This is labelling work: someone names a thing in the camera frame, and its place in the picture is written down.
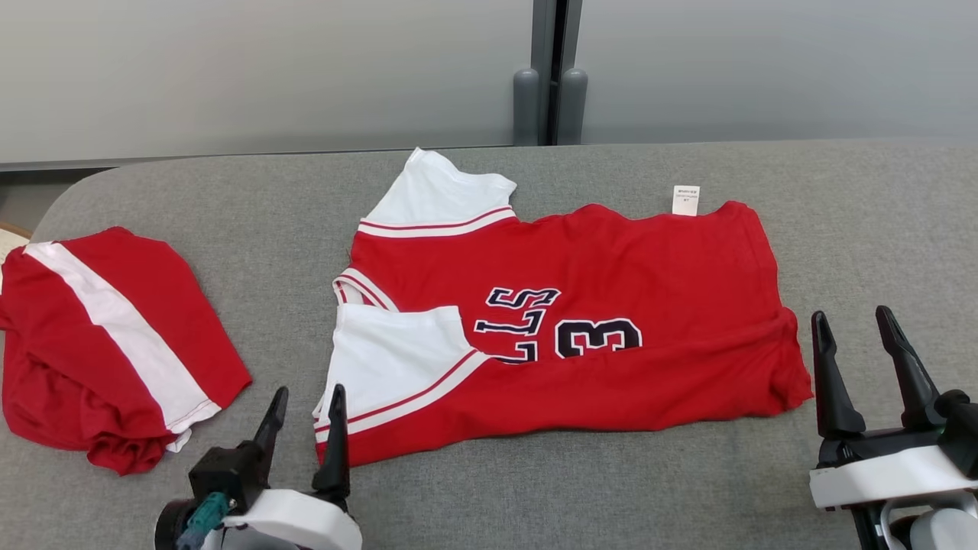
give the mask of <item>red stripe trim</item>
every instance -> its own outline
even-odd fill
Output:
[[[343,285],[336,283],[336,288],[339,289],[339,299],[343,303],[346,303],[346,293],[343,291]]]
[[[404,403],[407,403],[409,401],[412,401],[414,399],[417,399],[418,397],[421,397],[422,395],[425,395],[429,391],[434,390],[435,388],[438,387],[439,384],[441,384],[442,382],[444,382],[446,378],[448,378],[449,376],[451,376],[452,373],[454,373],[455,371],[459,370],[459,367],[461,367],[463,365],[463,363],[465,363],[473,355],[475,355],[475,352],[476,352],[476,350],[475,349],[472,349],[469,353],[466,353],[466,356],[465,357],[463,357],[461,360],[459,360],[459,362],[456,363],[454,367],[452,367],[451,369],[449,369],[447,373],[445,373],[444,375],[442,375],[441,378],[439,378],[437,381],[435,381],[435,383],[432,384],[431,386],[427,387],[427,389],[421,390],[418,393],[415,393],[414,395],[412,395],[410,397],[405,397],[404,399],[401,399],[400,401],[398,401],[396,403],[391,403],[391,404],[387,405],[386,407],[381,407],[380,409],[371,411],[369,413],[364,413],[364,414],[362,414],[360,416],[355,416],[355,417],[353,417],[351,419],[348,419],[346,421],[347,425],[353,424],[354,422],[357,422],[359,420],[363,420],[365,418],[370,418],[370,417],[372,417],[374,415],[377,415],[377,414],[380,414],[380,413],[382,413],[384,411],[389,411],[390,409],[399,407],[399,406],[403,405]],[[319,427],[319,428],[316,429],[316,433],[325,432],[329,428],[330,428],[329,426],[321,426],[321,427]]]
[[[360,222],[360,225],[369,225],[370,227],[377,227],[377,229],[389,229],[391,231],[408,231],[408,230],[411,230],[411,229],[450,229],[452,227],[462,227],[464,225],[469,225],[470,223],[474,223],[474,222],[476,222],[476,221],[478,221],[478,220],[480,220],[480,219],[482,219],[482,218],[484,218],[486,216],[490,216],[492,214],[495,214],[495,213],[498,213],[498,212],[502,212],[502,211],[506,211],[506,210],[512,210],[512,206],[502,206],[502,207],[496,208],[495,210],[489,210],[488,212],[486,212],[486,213],[484,213],[484,214],[482,214],[480,216],[474,217],[473,219],[471,219],[469,221],[463,221],[463,222],[460,222],[460,223],[444,223],[444,224],[435,224],[435,225],[412,225],[410,227],[391,227],[389,225],[380,225],[380,224],[373,223],[373,222],[370,222],[370,221],[361,221]]]
[[[377,305],[379,305],[380,307],[383,307],[384,309],[387,309],[387,306],[384,305],[383,301],[381,301],[380,298],[378,298],[378,296],[376,294],[374,294],[374,291],[372,291],[369,288],[367,288],[367,285],[364,285],[360,281],[357,281],[355,278],[350,277],[349,275],[346,275],[345,273],[340,273],[339,276],[336,277],[336,279],[349,279],[351,282],[355,283],[359,287],[359,290],[361,290],[361,291],[369,294],[371,296],[371,298],[374,299],[374,302],[377,303]]]

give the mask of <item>white stripe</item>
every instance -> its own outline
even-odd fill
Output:
[[[373,281],[368,279],[367,276],[361,273],[359,270],[353,269],[352,267],[347,267],[339,275],[340,275],[339,277],[336,277],[333,280],[333,284],[335,285],[336,283],[342,283],[344,285],[348,285],[348,287],[343,288],[344,291],[346,291],[347,288],[349,287],[353,287],[361,294],[363,294],[364,298],[367,298],[370,301],[376,301],[374,300],[374,297],[377,297],[377,299],[380,300],[380,304],[375,304],[375,305],[382,305],[384,309],[388,309],[390,311],[398,310],[397,306],[394,305],[394,301],[390,299],[377,285],[374,284]],[[356,280],[353,281],[350,279],[343,279],[341,278],[343,275],[352,277],[353,279]],[[354,303],[352,300],[349,299],[347,301],[349,303]]]
[[[410,226],[407,226],[403,229],[387,229],[361,223],[357,227],[357,231],[367,233],[368,235],[376,235],[378,237],[393,237],[403,239],[408,239],[411,237],[449,237],[452,235],[464,235],[465,233],[471,233],[476,229],[481,229],[491,223],[496,223],[497,221],[510,217],[516,217],[516,214],[511,208],[507,208],[505,210],[500,210],[498,212],[489,214],[484,218],[476,219],[470,223],[456,227],[425,227],[413,229]]]
[[[468,378],[470,374],[475,372],[482,363],[486,362],[489,356],[485,353],[477,351],[472,354],[472,357],[466,359],[464,363],[459,365],[452,374],[448,376],[445,380],[441,381],[441,384],[433,388],[428,393],[418,397],[417,399],[412,399],[403,405],[394,407],[392,409],[387,409],[382,413],[369,416],[365,419],[352,422],[347,426],[347,432],[349,434],[356,434],[362,432],[363,430],[369,430],[370,428],[375,428],[381,424],[385,424],[392,420],[401,418],[402,416],[411,414],[415,411],[421,410],[431,403],[437,401],[438,399],[444,397],[449,391],[454,390],[463,380]],[[320,443],[325,443],[327,438],[330,436],[329,430],[324,430],[322,432],[316,433],[316,441]]]
[[[24,252],[60,275],[92,323],[109,333],[159,405],[168,430],[180,434],[221,410],[132,302],[108,281],[59,243],[27,245]]]

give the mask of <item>green cable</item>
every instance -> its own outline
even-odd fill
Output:
[[[221,526],[230,510],[228,495],[223,492],[208,494],[187,520],[187,529],[177,539],[177,550],[200,550],[207,534]]]

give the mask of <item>white armhole trim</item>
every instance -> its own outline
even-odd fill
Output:
[[[466,340],[455,306],[401,313],[341,304],[326,389],[312,413],[316,440],[329,436],[323,411],[336,384],[346,387],[355,434],[434,403],[488,359]]]
[[[357,434],[425,408],[447,395],[449,391],[454,390],[489,358],[481,351],[470,350],[451,370],[428,388],[385,407],[348,419],[346,421],[347,432],[351,435]],[[324,393],[324,397],[326,394],[333,394],[332,388],[328,388],[328,390],[327,393]],[[316,416],[314,416],[316,422],[313,426],[316,430],[317,443],[325,443],[330,437],[330,419],[329,417],[318,416],[321,412],[322,406],[317,407]]]
[[[339,303],[367,303],[389,311],[398,311],[394,301],[357,269],[348,267],[333,280],[333,291]]]
[[[363,218],[360,220],[357,231],[377,237],[401,239],[411,237],[449,237],[452,235],[464,235],[465,233],[481,229],[497,221],[515,217],[516,214],[512,211],[512,206],[499,206],[482,212],[472,219],[458,223],[432,223],[426,225],[384,224]]]

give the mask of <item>white label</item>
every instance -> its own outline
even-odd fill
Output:
[[[695,216],[699,206],[698,185],[677,185],[673,187],[673,213],[682,216]]]

